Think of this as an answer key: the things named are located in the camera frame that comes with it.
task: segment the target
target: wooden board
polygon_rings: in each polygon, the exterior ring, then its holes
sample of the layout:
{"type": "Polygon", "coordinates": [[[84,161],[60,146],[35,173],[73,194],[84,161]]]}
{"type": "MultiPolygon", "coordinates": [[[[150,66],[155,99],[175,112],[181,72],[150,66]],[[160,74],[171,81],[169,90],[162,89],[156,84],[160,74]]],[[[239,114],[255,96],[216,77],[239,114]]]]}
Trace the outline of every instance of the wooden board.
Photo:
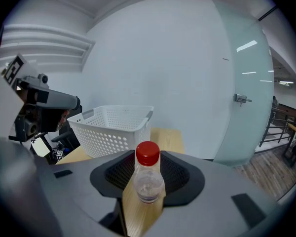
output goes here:
{"type": "Polygon", "coordinates": [[[292,168],[288,167],[282,159],[283,150],[285,147],[256,154],[248,164],[235,169],[279,200],[296,183],[296,163],[292,168]]]}
{"type": "MultiPolygon", "coordinates": [[[[150,140],[155,142],[160,150],[173,151],[184,154],[183,140],[181,132],[172,129],[152,128],[150,140]]],[[[72,151],[57,164],[88,160],[90,156],[86,155],[80,146],[72,151]]],[[[160,171],[160,162],[156,167],[160,171]]],[[[128,182],[123,191],[123,210],[126,221],[128,236],[139,237],[143,235],[150,226],[159,218],[162,213],[163,198],[165,190],[163,190],[159,199],[152,204],[142,203],[133,187],[133,177],[128,182]]]]}

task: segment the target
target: plastic bottle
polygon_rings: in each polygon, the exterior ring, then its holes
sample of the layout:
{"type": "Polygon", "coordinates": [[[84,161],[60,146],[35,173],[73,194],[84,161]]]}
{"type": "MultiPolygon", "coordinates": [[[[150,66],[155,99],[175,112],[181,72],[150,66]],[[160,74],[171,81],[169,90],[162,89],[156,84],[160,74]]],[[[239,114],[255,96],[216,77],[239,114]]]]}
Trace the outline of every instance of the plastic bottle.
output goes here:
{"type": "Polygon", "coordinates": [[[136,148],[138,161],[134,176],[134,187],[139,199],[144,203],[155,202],[164,186],[158,160],[160,149],[151,141],[144,141],[136,148]]]}

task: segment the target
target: ceiling light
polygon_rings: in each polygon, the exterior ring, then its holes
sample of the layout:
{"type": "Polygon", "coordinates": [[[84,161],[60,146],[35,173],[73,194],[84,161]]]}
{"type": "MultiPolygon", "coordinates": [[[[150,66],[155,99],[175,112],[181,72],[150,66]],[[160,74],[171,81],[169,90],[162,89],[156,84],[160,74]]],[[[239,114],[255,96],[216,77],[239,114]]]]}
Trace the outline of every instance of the ceiling light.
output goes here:
{"type": "Polygon", "coordinates": [[[248,48],[248,47],[250,47],[250,46],[253,46],[253,45],[255,45],[255,44],[257,44],[257,42],[256,42],[255,40],[253,40],[253,41],[251,41],[251,42],[249,42],[249,43],[247,43],[247,44],[245,44],[245,45],[242,45],[242,46],[238,47],[238,48],[237,48],[237,52],[239,52],[239,51],[241,51],[241,50],[243,50],[243,49],[246,49],[246,48],[248,48]]]}
{"type": "Polygon", "coordinates": [[[280,82],[283,82],[283,83],[294,83],[293,81],[280,81],[280,82]]]}

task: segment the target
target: metal railing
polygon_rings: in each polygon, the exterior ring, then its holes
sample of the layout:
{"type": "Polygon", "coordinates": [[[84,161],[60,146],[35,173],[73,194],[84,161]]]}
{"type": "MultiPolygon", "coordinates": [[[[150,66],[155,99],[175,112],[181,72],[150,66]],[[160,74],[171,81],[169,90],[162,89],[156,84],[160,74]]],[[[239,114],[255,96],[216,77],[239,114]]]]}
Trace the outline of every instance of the metal railing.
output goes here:
{"type": "Polygon", "coordinates": [[[263,137],[259,143],[259,147],[261,147],[264,142],[270,142],[270,141],[277,140],[278,141],[277,143],[280,143],[281,140],[284,140],[284,139],[289,140],[292,135],[292,131],[288,126],[289,123],[296,126],[296,116],[291,116],[287,112],[284,112],[278,108],[272,108],[270,118],[268,119],[268,123],[265,128],[265,132],[263,134],[263,137]],[[282,128],[283,130],[282,130],[282,132],[267,134],[268,130],[272,129],[272,128],[282,128]],[[267,139],[267,136],[279,135],[279,134],[281,135],[279,138],[267,139]]]}

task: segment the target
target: table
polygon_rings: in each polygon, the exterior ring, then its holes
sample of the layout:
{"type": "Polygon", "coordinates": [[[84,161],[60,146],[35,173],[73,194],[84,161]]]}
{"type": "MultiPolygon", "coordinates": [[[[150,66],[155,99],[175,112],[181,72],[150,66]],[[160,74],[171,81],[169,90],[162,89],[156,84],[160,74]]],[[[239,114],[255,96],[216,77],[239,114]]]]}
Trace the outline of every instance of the table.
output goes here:
{"type": "MultiPolygon", "coordinates": [[[[166,144],[183,148],[182,139],[179,144],[177,144],[177,138],[173,139],[176,134],[181,137],[180,132],[172,134],[170,131],[153,130],[152,138],[154,134],[157,134],[155,138],[159,138],[166,144]]],[[[120,203],[117,204],[114,196],[103,196],[94,189],[90,182],[90,175],[97,167],[123,154],[124,152],[118,152],[80,162],[51,165],[51,171],[47,171],[44,167],[45,161],[41,164],[37,163],[40,183],[44,186],[48,202],[60,222],[64,235],[99,233],[100,236],[109,236],[110,231],[98,222],[110,212],[118,210],[119,207],[116,205],[119,206],[120,203]],[[55,173],[64,170],[72,173],[56,179],[55,173]]],[[[261,220],[259,217],[257,221],[256,216],[250,219],[251,214],[257,214],[257,208],[253,207],[257,206],[265,216],[277,215],[276,200],[234,169],[182,153],[168,151],[168,154],[201,170],[205,177],[204,189],[185,206],[162,208],[162,198],[154,204],[140,204],[137,196],[131,197],[134,193],[130,189],[132,188],[132,181],[130,181],[122,194],[122,204],[128,235],[131,237],[140,235],[182,237],[187,234],[225,237],[240,236],[250,230],[252,231],[248,235],[254,235],[259,231],[257,229],[261,230],[264,226],[259,224],[252,228],[261,220]],[[246,206],[242,206],[241,209],[233,198],[243,194],[247,194],[252,202],[249,204],[246,202],[246,206]]]]}
{"type": "MultiPolygon", "coordinates": [[[[155,142],[160,150],[172,151],[184,154],[182,135],[179,130],[152,128],[150,140],[155,142]]],[[[76,162],[92,159],[80,146],[69,155],[60,160],[57,164],[76,162]]],[[[153,204],[140,202],[135,189],[133,188],[133,177],[128,182],[123,192],[123,210],[126,221],[127,233],[130,237],[142,236],[162,213],[163,190],[160,198],[153,204]]]]}
{"type": "Polygon", "coordinates": [[[293,141],[293,138],[294,138],[294,135],[296,133],[296,126],[292,125],[292,124],[288,124],[289,128],[291,130],[293,130],[293,133],[291,134],[291,139],[289,141],[289,143],[287,144],[283,154],[282,154],[282,157],[284,159],[284,162],[289,165],[290,167],[293,167],[295,162],[296,162],[296,145],[293,147],[292,149],[292,155],[290,157],[287,157],[286,156],[286,152],[288,151],[288,149],[290,148],[290,145],[293,141]]]}

